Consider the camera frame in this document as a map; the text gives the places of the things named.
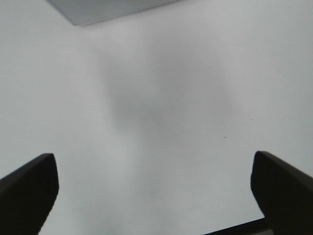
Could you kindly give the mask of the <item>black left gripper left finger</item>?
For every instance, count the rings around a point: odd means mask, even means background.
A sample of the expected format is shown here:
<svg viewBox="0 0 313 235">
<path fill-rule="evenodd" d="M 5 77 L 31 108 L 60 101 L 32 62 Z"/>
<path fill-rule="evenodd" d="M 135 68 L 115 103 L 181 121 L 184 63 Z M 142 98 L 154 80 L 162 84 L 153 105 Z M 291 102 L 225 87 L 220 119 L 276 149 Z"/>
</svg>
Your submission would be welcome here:
<svg viewBox="0 0 313 235">
<path fill-rule="evenodd" d="M 37 235 L 59 192 L 55 156 L 44 153 L 0 180 L 0 233 Z"/>
</svg>

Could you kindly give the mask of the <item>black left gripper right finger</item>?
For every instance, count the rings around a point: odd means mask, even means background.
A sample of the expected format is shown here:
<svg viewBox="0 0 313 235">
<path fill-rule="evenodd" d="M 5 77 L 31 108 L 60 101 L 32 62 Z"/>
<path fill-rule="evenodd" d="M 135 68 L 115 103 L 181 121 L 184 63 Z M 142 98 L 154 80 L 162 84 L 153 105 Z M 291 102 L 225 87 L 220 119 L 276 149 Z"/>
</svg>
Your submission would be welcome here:
<svg viewBox="0 0 313 235">
<path fill-rule="evenodd" d="M 255 153 L 250 187 L 276 235 L 313 233 L 313 179 L 266 152 Z"/>
</svg>

